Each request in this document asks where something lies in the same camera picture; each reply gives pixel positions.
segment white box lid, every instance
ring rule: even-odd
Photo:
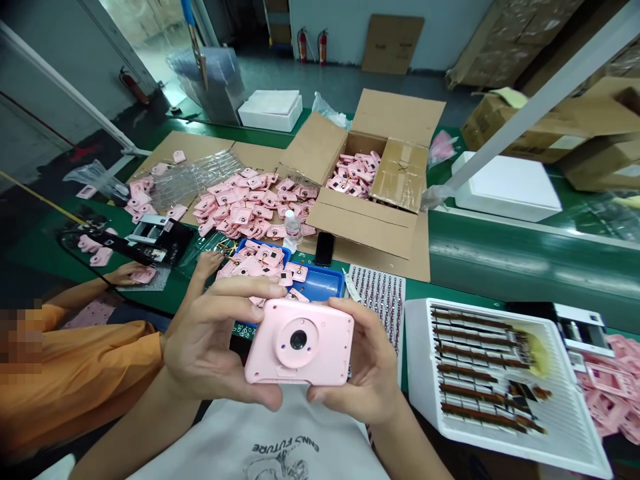
[[[460,155],[452,171],[456,172],[474,154],[466,151]],[[472,176],[469,186],[474,195],[562,210],[558,195],[540,162],[498,155]]]

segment white t-shirt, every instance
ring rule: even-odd
[[[364,425],[282,385],[282,408],[212,402],[200,423],[132,480],[388,480]]]

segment red fire extinguisher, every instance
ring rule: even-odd
[[[322,30],[318,35],[318,56],[320,56],[320,66],[327,64],[327,29]]]
[[[138,86],[138,83],[133,79],[133,77],[125,71],[124,67],[120,69],[120,75],[118,75],[118,77],[120,78],[120,81],[124,84],[124,86],[128,88],[133,96],[138,100],[138,102],[144,105],[149,104],[148,96]]]
[[[298,32],[298,52],[300,52],[300,63],[307,62],[307,35],[304,27]]]

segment pink camera shell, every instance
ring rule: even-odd
[[[352,316],[324,305],[287,299],[267,300],[264,312],[245,365],[249,383],[340,386],[347,381]],[[298,331],[305,333],[306,342],[296,349],[292,338]]]

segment yellow pole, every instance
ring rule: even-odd
[[[76,217],[74,214],[69,213],[68,211],[64,210],[61,207],[58,207],[54,202],[47,200],[46,198],[44,198],[42,195],[40,195],[37,192],[34,192],[33,190],[31,190],[28,186],[23,185],[22,183],[18,182],[18,180],[16,180],[13,177],[10,177],[9,175],[7,175],[6,173],[4,173],[2,170],[0,170],[0,175],[3,176],[4,178],[6,178],[7,180],[9,180],[10,182],[12,182],[14,185],[17,185],[18,187],[22,188],[22,190],[26,190],[27,192],[29,192],[30,194],[32,194],[34,197],[36,197],[38,200],[42,200],[44,203],[46,203],[48,206],[55,208],[56,210],[58,210],[58,212],[62,213],[63,215],[66,215],[68,218],[70,218],[71,220],[73,220],[76,223],[79,223],[80,225],[86,225],[87,222],[80,220],[78,217]]]

